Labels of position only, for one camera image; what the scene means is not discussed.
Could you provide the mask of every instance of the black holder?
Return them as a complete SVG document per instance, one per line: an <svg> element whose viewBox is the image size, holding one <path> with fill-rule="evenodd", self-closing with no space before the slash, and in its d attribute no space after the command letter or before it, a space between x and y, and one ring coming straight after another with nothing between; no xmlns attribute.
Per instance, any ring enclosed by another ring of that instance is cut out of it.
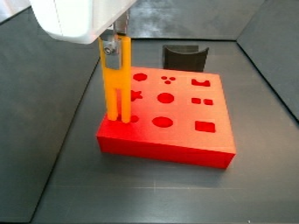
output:
<svg viewBox="0 0 299 224"><path fill-rule="evenodd" d="M210 48L199 52L198 45L164 45L163 68L187 72L203 72Z"/></svg>

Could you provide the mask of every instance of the table surface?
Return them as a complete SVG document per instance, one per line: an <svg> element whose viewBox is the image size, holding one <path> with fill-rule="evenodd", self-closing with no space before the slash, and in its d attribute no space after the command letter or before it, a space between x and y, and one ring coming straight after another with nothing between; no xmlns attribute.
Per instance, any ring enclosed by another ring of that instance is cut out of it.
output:
<svg viewBox="0 0 299 224"><path fill-rule="evenodd" d="M238 155L227 170L101 154L105 113L97 67L32 222L298 222L299 130L235 42L133 41L135 67L163 67L163 45L210 48Z"/></svg>

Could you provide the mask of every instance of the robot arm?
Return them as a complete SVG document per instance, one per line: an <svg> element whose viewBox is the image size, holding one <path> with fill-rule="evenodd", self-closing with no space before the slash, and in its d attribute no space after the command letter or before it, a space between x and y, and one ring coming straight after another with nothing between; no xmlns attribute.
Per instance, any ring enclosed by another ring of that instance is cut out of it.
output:
<svg viewBox="0 0 299 224"><path fill-rule="evenodd" d="M41 28L59 40L89 44L136 0L31 0Z"/></svg>

